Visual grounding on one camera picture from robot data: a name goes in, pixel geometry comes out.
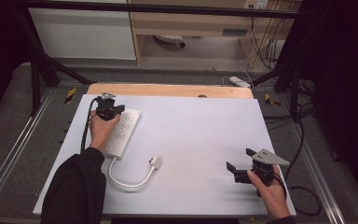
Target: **white power strip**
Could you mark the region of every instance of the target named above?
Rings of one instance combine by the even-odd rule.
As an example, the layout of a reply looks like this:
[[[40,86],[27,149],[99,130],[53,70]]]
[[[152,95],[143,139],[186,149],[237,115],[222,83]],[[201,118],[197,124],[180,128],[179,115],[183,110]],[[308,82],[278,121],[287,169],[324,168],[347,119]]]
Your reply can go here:
[[[121,113],[120,122],[110,135],[104,152],[105,157],[120,161],[127,149],[132,133],[141,117],[141,111],[128,109]]]
[[[232,82],[232,84],[239,86],[239,87],[249,88],[251,86],[246,81],[244,81],[238,77],[231,77],[228,80],[230,82]]]

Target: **hand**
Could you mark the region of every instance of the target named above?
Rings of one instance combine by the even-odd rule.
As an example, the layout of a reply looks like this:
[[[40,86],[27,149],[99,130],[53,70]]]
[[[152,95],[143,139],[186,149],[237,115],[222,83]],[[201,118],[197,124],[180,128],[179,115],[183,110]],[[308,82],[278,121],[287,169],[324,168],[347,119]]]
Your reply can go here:
[[[275,174],[279,174],[278,166],[274,165],[273,167]],[[273,179],[270,186],[267,187],[252,171],[248,171],[248,176],[260,192],[271,220],[290,216],[290,212],[284,198],[284,189],[276,179]]]
[[[90,117],[89,131],[91,132],[91,143],[89,146],[104,152],[110,134],[120,122],[120,115],[115,115],[111,120],[103,120],[97,116],[95,110],[92,110],[90,112]]]

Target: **metal frame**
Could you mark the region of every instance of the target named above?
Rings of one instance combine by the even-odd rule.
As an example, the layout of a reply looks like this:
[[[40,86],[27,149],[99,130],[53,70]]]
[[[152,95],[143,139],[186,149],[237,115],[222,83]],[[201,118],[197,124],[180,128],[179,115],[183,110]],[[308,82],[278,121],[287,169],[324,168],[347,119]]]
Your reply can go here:
[[[215,15],[215,16],[234,16],[234,17],[259,17],[259,18],[281,18],[281,19],[313,19],[316,15],[309,13],[293,12],[293,11],[272,11],[272,10],[251,10],[251,9],[237,9],[237,8],[221,8],[221,7],[179,7],[179,6],[157,6],[157,5],[137,5],[137,4],[112,4],[112,3],[88,3],[88,2],[63,2],[63,1],[48,1],[48,0],[19,0],[8,1],[11,12],[21,25],[22,31],[26,34],[27,40],[31,45],[34,60],[32,65],[33,78],[33,117],[29,120],[27,126],[24,128],[18,142],[10,151],[7,160],[0,169],[0,189],[3,187],[8,178],[12,167],[20,156],[28,138],[30,137],[34,126],[39,121],[48,104],[49,96],[52,91],[45,95],[40,100],[39,75],[42,75],[48,86],[58,86],[60,81],[53,69],[59,69],[66,75],[73,77],[83,84],[91,84],[94,81],[87,80],[79,74],[73,72],[64,65],[56,62],[50,58],[40,43],[37,32],[32,29],[32,21],[25,17],[25,10],[28,8],[54,8],[54,9],[73,9],[73,10],[96,10],[96,11],[127,11],[127,12],[148,12],[148,13],[176,13],[176,14],[195,14],[195,15]],[[292,66],[288,63],[283,63],[274,71],[266,76],[263,76],[255,81],[258,85],[271,77],[279,75],[282,71],[290,69]],[[298,72],[296,72],[295,82],[298,79]],[[323,175],[321,174],[317,163],[312,157],[310,150],[306,144],[305,146],[305,161],[309,166],[312,179],[324,203],[327,215],[332,223],[344,223],[344,219],[337,207],[336,201],[327,186]]]

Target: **black pole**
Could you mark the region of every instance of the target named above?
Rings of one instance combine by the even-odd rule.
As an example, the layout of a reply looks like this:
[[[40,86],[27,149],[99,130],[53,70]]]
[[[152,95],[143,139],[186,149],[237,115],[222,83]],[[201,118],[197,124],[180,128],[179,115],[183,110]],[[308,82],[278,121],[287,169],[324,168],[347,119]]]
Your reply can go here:
[[[66,75],[68,75],[69,77],[72,77],[74,79],[76,79],[77,81],[83,83],[83,84],[93,84],[96,83],[96,81],[91,81],[88,80],[84,77],[82,77],[81,75],[79,75],[78,73],[72,71],[71,69],[65,67],[64,65],[58,63],[57,61],[55,61],[54,59],[52,59],[50,56],[48,56],[45,52],[44,52],[44,56],[46,58],[46,60],[55,68],[57,68],[58,70],[61,70],[62,72],[64,72]]]
[[[40,72],[40,75],[46,81],[46,84],[48,86],[57,86],[60,81],[57,78],[57,75],[55,74],[54,70],[49,64],[46,63],[46,60],[44,59],[43,47],[39,42],[38,38],[35,36],[33,29],[30,27],[27,19],[24,16],[23,10],[25,10],[25,8],[17,8],[13,6],[11,10],[30,43],[30,47],[32,49],[32,52],[30,53],[37,60],[38,71]]]
[[[91,2],[69,2],[48,0],[19,0],[24,7],[51,8],[51,9],[73,9],[94,11],[126,11],[126,12],[150,12],[150,13],[175,13],[194,15],[215,15],[233,17],[258,17],[258,18],[281,18],[299,19],[313,17],[310,13],[299,13],[296,11],[276,10],[254,10],[246,8],[227,7],[183,7],[183,6],[161,6],[143,4],[118,4],[118,3],[91,3]]]
[[[277,66],[276,68],[274,68],[274,70],[270,71],[269,73],[265,74],[264,76],[253,80],[252,81],[253,86],[258,86],[261,83],[269,80],[272,77],[280,76],[283,72],[287,72],[288,67],[289,66],[287,63],[283,63],[280,66]]]

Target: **black sleeve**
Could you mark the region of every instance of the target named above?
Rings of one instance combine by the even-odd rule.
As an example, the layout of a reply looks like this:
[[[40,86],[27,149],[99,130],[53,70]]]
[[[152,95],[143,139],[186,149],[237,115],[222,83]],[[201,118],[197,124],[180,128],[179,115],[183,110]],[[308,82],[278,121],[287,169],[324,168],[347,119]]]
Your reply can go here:
[[[101,223],[106,178],[103,154],[92,147],[65,161],[43,201],[41,223]]]
[[[267,222],[267,224],[295,224],[296,220],[294,217],[283,217],[280,219],[276,219],[270,222]]]

